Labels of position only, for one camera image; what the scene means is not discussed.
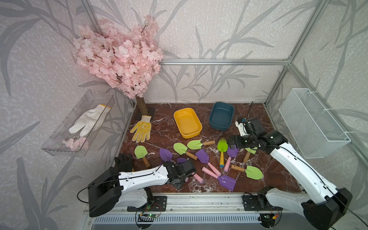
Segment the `green square shovel wooden handle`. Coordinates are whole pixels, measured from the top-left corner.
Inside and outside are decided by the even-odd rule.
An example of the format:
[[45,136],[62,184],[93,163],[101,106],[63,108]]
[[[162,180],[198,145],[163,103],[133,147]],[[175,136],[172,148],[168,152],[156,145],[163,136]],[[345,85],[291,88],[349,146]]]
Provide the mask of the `green square shovel wooden handle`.
[[251,154],[255,155],[256,154],[256,151],[257,151],[257,147],[252,147],[252,148],[245,148],[246,150],[246,154],[243,158],[243,162],[244,163],[247,163]]

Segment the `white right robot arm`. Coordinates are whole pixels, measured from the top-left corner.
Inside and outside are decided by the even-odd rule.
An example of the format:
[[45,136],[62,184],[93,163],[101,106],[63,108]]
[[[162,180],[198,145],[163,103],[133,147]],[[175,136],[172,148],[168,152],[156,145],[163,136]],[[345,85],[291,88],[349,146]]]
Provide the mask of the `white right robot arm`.
[[315,171],[280,132],[267,132],[256,117],[240,118],[235,125],[239,134],[229,137],[228,145],[231,149],[265,151],[283,165],[305,191],[304,194],[290,193],[266,187],[257,193],[261,204],[297,213],[318,230],[332,228],[347,213],[353,198],[351,192],[336,187]]

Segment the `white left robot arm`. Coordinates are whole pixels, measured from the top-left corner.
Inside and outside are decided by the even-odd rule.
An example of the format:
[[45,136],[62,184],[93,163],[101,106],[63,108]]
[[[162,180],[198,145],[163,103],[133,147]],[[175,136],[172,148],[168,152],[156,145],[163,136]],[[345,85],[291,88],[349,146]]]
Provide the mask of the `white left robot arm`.
[[119,172],[111,167],[88,184],[89,216],[101,216],[116,204],[139,209],[153,201],[149,187],[169,184],[179,189],[186,178],[195,173],[196,168],[190,160],[183,163],[165,162],[137,172]]

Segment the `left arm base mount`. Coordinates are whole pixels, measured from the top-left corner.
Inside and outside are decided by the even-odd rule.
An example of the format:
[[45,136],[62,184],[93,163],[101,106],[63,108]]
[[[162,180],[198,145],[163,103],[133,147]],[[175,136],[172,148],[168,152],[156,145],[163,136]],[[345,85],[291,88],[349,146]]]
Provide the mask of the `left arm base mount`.
[[166,211],[168,197],[153,195],[149,187],[133,192],[133,205],[127,206],[128,212],[135,211]]

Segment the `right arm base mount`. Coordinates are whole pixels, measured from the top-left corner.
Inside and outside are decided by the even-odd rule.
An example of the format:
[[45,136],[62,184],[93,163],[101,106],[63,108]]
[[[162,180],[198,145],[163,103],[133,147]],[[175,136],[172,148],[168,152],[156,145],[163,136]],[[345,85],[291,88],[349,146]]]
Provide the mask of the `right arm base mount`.
[[271,206],[266,199],[266,193],[273,187],[265,187],[256,194],[244,193],[242,203],[245,211],[281,211],[283,208]]

